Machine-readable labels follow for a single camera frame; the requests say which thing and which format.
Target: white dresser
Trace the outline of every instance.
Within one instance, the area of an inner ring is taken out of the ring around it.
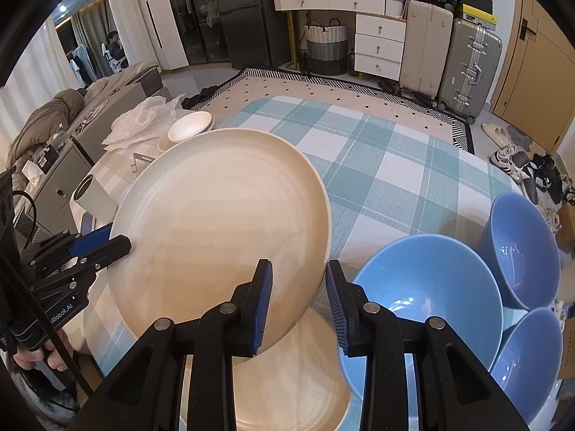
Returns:
[[[358,14],[355,28],[355,70],[398,81],[403,60],[406,22]]]
[[[333,9],[357,13],[355,70],[398,81],[403,59],[406,21],[403,0],[274,0],[276,11],[287,11],[292,63],[296,47],[292,11]]]

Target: blue bowl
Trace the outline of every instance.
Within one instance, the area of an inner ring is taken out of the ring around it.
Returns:
[[[551,305],[559,290],[559,250],[549,225],[517,193],[499,195],[477,253],[491,269],[504,306],[532,310]]]
[[[491,375],[525,423],[533,421],[551,393],[562,351],[561,327],[548,308],[528,312],[503,333]]]
[[[406,237],[379,251],[354,283],[401,318],[424,322],[441,316],[485,368],[492,366],[503,331],[501,296],[489,268],[463,243],[441,235]],[[365,358],[348,358],[340,349],[339,361],[351,389],[363,398]],[[413,418],[418,403],[410,354],[405,364]]]

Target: white curtain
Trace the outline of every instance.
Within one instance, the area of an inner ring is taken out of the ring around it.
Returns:
[[[128,62],[157,62],[138,0],[108,0]]]
[[[0,166],[30,114],[60,91],[80,85],[68,64],[56,27],[49,18],[34,35],[0,88]]]

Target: silver suitcase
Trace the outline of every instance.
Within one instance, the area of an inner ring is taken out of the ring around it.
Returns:
[[[453,13],[422,1],[409,2],[400,85],[435,99],[447,60]]]
[[[447,107],[472,125],[487,100],[501,49],[501,39],[495,33],[456,19],[439,89],[439,109]]]

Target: refrigerator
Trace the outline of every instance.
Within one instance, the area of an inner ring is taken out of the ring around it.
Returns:
[[[290,58],[288,24],[274,0],[217,0],[234,68],[280,66]]]

